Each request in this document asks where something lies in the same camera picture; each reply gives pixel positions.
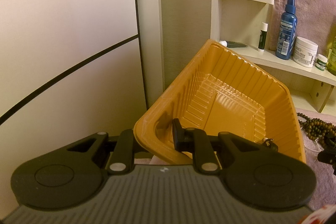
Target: gray ribbed surface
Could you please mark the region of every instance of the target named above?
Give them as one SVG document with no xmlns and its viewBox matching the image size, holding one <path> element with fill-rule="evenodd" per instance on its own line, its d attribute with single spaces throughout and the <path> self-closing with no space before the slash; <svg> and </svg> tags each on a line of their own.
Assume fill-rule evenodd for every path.
<svg viewBox="0 0 336 224">
<path fill-rule="evenodd" d="M 19 206 L 5 224 L 296 224 L 308 208 L 262 212 L 232 198 L 219 178 L 192 166 L 136 165 L 127 175 L 111 176 L 88 202 L 58 212 Z"/>
</svg>

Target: plastic food container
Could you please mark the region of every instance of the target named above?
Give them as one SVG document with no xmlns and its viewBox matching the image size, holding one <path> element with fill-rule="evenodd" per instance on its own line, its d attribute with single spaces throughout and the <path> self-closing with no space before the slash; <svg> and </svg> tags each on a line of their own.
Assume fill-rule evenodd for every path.
<svg viewBox="0 0 336 224">
<path fill-rule="evenodd" d="M 307 68 L 313 67 L 318 45 L 306 38 L 297 37 L 293 60 Z"/>
<path fill-rule="evenodd" d="M 191 164 L 174 150 L 172 120 L 208 135 L 229 131 L 256 143 L 273 138 L 279 152 L 305 162 L 287 87 L 258 66 L 208 40 L 134 126 L 136 140 L 170 164 Z"/>
</svg>

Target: white wall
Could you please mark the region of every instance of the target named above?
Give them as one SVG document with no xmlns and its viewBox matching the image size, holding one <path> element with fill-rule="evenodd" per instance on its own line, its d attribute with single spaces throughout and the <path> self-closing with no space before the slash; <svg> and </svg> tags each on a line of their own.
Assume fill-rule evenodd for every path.
<svg viewBox="0 0 336 224">
<path fill-rule="evenodd" d="M 137 35 L 134 0 L 1 0 L 0 116 L 85 58 Z M 14 169 L 146 111 L 138 40 L 80 68 L 0 125 L 0 218 L 17 205 Z"/>
<path fill-rule="evenodd" d="M 6 95 L 0 115 L 71 66 L 137 34 L 134 0 L 1 0 L 0 14 Z"/>
</svg>

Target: silver rivet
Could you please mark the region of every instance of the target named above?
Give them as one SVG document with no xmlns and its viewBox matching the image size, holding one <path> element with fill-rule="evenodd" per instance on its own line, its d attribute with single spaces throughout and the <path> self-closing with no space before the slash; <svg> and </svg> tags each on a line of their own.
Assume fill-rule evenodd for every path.
<svg viewBox="0 0 336 224">
<path fill-rule="evenodd" d="M 123 171 L 126 169 L 126 165 L 123 164 L 122 162 L 115 162 L 110 165 L 110 169 L 112 171 Z"/>
<path fill-rule="evenodd" d="M 214 164 L 213 162 L 206 162 L 205 164 L 202 164 L 202 169 L 204 171 L 216 171 L 218 168 L 217 164 Z"/>
</svg>

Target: bottle label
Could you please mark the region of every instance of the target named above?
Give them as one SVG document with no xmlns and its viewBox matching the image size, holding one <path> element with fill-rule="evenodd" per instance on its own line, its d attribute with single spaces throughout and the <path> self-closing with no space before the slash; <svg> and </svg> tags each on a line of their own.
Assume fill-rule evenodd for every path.
<svg viewBox="0 0 336 224">
<path fill-rule="evenodd" d="M 307 51 L 303 47 L 295 46 L 293 59 L 296 62 L 302 63 L 308 67 L 312 67 L 315 60 L 316 52 Z"/>
<path fill-rule="evenodd" d="M 258 48 L 263 50 L 265 48 L 267 32 L 260 30 L 259 45 Z"/>
<path fill-rule="evenodd" d="M 323 62 L 323 61 L 321 61 L 320 59 L 317 59 L 316 63 L 318 63 L 321 66 L 325 66 L 326 65 L 326 63 Z"/>
<path fill-rule="evenodd" d="M 329 61 L 329 64 L 330 63 L 333 63 L 333 64 L 336 63 L 336 37 L 334 38 L 332 51 L 331 51 L 330 58 L 329 58 L 328 61 Z"/>
<path fill-rule="evenodd" d="M 294 26 L 291 22 L 281 20 L 280 22 L 280 32 L 277 44 L 277 51 L 283 55 L 287 55 L 288 52 L 292 51 L 293 41 L 296 31 L 296 21 Z"/>
<path fill-rule="evenodd" d="M 316 62 L 315 64 L 316 68 L 318 68 L 319 70 L 324 70 L 325 66 L 320 65 L 318 62 Z"/>
</svg>

